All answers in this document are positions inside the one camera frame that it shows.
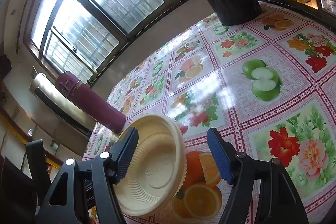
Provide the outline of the window with metal bars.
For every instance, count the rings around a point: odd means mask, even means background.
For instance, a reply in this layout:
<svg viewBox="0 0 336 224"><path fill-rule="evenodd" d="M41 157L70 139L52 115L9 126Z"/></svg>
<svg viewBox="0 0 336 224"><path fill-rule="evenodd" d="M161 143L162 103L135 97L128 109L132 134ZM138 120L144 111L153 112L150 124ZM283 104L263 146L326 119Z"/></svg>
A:
<svg viewBox="0 0 336 224"><path fill-rule="evenodd" d="M22 39L54 77L93 84L132 42L187 0L27 0Z"/></svg>

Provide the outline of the maroon thermos bottle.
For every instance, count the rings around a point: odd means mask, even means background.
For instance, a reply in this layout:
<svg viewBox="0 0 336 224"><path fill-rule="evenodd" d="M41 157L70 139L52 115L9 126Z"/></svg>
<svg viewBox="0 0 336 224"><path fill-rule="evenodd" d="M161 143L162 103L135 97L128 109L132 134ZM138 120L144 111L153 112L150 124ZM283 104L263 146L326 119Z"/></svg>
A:
<svg viewBox="0 0 336 224"><path fill-rule="evenodd" d="M55 82L56 89L79 109L114 133L122 130L126 116L98 96L74 74L62 73Z"/></svg>

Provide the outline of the white standing air conditioner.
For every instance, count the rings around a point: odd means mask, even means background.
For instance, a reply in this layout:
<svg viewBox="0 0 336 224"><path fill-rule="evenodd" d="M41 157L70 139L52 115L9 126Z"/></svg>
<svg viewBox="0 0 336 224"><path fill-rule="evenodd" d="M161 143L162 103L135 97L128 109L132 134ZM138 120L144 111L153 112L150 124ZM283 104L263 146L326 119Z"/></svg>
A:
<svg viewBox="0 0 336 224"><path fill-rule="evenodd" d="M65 98L44 73L38 73L30 84L30 92L55 114L88 138L96 121Z"/></svg>

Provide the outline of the beige ribbed disposable bowl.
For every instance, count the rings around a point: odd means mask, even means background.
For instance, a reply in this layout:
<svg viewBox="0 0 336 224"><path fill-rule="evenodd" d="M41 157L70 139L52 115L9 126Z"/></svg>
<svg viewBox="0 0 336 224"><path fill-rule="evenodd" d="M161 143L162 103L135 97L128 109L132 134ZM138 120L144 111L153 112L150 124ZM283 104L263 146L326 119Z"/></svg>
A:
<svg viewBox="0 0 336 224"><path fill-rule="evenodd" d="M165 115L146 114L129 127L137 129L138 145L114 191L124 214L141 217L161 210L179 192L187 171L185 144Z"/></svg>

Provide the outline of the floral fruit plastic tablecloth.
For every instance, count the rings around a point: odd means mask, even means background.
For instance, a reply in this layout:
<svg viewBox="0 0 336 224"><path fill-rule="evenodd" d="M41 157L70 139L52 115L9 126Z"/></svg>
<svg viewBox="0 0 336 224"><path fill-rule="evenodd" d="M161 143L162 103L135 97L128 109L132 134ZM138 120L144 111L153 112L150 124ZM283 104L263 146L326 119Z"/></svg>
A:
<svg viewBox="0 0 336 224"><path fill-rule="evenodd" d="M181 130L190 165L179 196L127 223L217 223L231 186L215 178L206 132L252 158L279 159L319 223L335 202L335 32L282 8L262 7L226 27L209 15L108 88L131 124L164 114Z"/></svg>

